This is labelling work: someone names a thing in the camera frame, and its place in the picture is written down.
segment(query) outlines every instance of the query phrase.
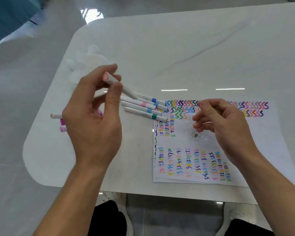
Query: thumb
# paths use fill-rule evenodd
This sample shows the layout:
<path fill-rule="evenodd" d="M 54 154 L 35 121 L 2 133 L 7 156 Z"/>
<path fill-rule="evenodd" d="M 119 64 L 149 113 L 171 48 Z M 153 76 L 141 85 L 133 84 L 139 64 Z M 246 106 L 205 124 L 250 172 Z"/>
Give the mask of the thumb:
<path fill-rule="evenodd" d="M 123 86 L 120 82 L 114 83 L 108 89 L 105 99 L 104 119 L 111 120 L 115 117 L 119 117 L 119 104 L 122 89 Z"/>
<path fill-rule="evenodd" d="M 199 103 L 199 107 L 203 114 L 210 120 L 210 122 L 219 123 L 224 118 L 210 105 L 207 100 L 203 100 Z"/>

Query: white table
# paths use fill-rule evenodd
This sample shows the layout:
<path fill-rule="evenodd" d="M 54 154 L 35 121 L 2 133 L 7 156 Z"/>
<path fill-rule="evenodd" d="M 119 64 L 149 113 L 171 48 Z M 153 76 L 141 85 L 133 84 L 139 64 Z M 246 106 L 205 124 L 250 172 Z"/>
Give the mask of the white table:
<path fill-rule="evenodd" d="M 80 28 L 24 143 L 25 166 L 40 184 L 63 186 L 75 163 L 69 137 L 49 114 L 62 111 L 72 92 L 64 60 L 91 44 L 118 63 L 123 83 L 155 98 L 275 100 L 295 164 L 295 3 L 236 7 L 101 19 Z M 153 183 L 152 121 L 122 108 L 120 117 L 122 146 L 101 190 L 256 203 L 247 187 Z"/>

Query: forearm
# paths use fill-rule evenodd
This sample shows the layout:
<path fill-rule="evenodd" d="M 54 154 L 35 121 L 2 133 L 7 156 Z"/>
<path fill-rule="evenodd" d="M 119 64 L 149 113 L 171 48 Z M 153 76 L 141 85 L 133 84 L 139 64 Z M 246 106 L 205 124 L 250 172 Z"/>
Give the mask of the forearm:
<path fill-rule="evenodd" d="M 34 235 L 87 235 L 105 172 L 75 166 Z"/>
<path fill-rule="evenodd" d="M 295 236 L 295 186 L 261 154 L 243 157 L 238 168 L 275 235 Z"/>

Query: gray vein on table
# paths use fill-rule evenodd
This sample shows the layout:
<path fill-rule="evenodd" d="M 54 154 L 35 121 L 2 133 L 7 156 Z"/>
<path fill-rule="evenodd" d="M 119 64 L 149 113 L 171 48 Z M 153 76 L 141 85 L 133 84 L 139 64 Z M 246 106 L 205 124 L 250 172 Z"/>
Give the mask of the gray vein on table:
<path fill-rule="evenodd" d="M 177 62 L 173 63 L 172 65 L 170 65 L 170 66 L 164 68 L 163 70 L 158 71 L 156 74 L 154 74 L 153 77 L 156 77 L 156 76 L 158 76 L 158 75 L 161 75 L 162 73 L 166 72 L 167 70 L 169 70 L 169 69 L 172 68 L 173 66 L 175 66 L 175 65 L 177 65 L 177 64 L 185 63 L 185 62 L 187 62 L 187 61 L 189 61 L 189 60 L 191 60 L 191 59 L 193 59 L 193 58 L 195 58 L 195 57 L 201 55 L 201 54 L 204 53 L 205 51 L 208 51 L 208 50 L 210 50 L 210 49 L 212 49 L 212 48 L 214 48 L 214 47 L 220 45 L 221 43 L 227 41 L 232 35 L 236 34 L 237 32 L 239 32 L 239 31 L 241 31 L 242 29 L 244 29 L 245 27 L 247 27 L 247 26 L 249 25 L 249 23 L 250 23 L 250 20 L 249 20 L 249 19 L 251 19 L 251 17 L 247 17 L 247 18 L 245 18 L 244 20 L 242 20 L 241 22 L 237 23 L 235 26 L 230 27 L 230 29 L 231 29 L 231 28 L 234 28 L 234 27 L 239 27 L 239 28 L 238 28 L 237 30 L 233 31 L 231 34 L 229 34 L 229 35 L 228 35 L 227 37 L 225 37 L 224 39 L 220 40 L 219 42 L 217 42 L 217 43 L 215 43 L 215 44 L 213 44 L 213 45 L 211 45 L 211 46 L 209 46 L 209 47 L 207 47 L 207 48 L 205 48 L 205 49 L 203 49 L 203 50 L 198 51 L 197 53 L 195 53 L 194 55 L 192 55 L 192 56 L 190 56 L 190 57 L 188 57 L 188 58 L 186 58 L 186 59 L 183 59 L 183 60 L 177 61 Z"/>

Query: marker with pink band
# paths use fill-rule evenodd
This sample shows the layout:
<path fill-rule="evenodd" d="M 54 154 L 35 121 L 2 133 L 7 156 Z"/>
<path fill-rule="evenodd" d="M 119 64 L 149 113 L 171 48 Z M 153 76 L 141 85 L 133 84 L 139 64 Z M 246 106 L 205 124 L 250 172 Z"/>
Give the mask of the marker with pink band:
<path fill-rule="evenodd" d="M 142 106 L 142 107 L 146 107 L 146 108 L 149 108 L 149 109 L 152 109 L 152 110 L 156 109 L 156 106 L 154 106 L 152 104 L 144 103 L 144 102 L 141 102 L 139 100 L 135 100 L 135 99 L 132 99 L 132 98 L 125 97 L 123 95 L 121 96 L 121 100 L 129 102 L 129 103 L 133 103 L 133 104 L 136 104 L 136 105 L 139 105 L 139 106 Z"/>

